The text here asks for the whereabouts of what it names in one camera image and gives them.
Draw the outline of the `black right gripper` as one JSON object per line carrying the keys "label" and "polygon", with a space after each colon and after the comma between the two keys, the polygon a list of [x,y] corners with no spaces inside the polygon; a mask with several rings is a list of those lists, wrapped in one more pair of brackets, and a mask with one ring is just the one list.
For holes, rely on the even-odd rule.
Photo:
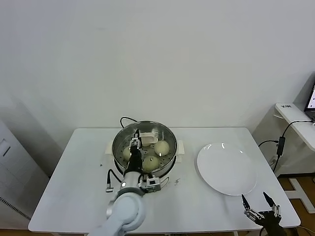
{"label": "black right gripper", "polygon": [[255,223],[257,225],[263,226],[266,229],[276,229],[280,228],[280,221],[282,219],[280,212],[280,205],[275,204],[274,200],[266,193],[263,192],[264,198],[271,210],[269,211],[260,211],[260,216],[258,217],[258,213],[251,209],[247,199],[242,194],[242,204],[245,209],[244,214],[249,219],[257,219]]}

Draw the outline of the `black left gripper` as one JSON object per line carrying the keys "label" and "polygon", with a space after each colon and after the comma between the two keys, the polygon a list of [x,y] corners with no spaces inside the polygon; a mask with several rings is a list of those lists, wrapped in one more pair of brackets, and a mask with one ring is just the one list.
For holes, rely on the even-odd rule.
{"label": "black left gripper", "polygon": [[139,138],[139,130],[137,129],[131,139],[130,159],[127,166],[127,172],[142,172],[142,161],[143,161],[143,144]]}

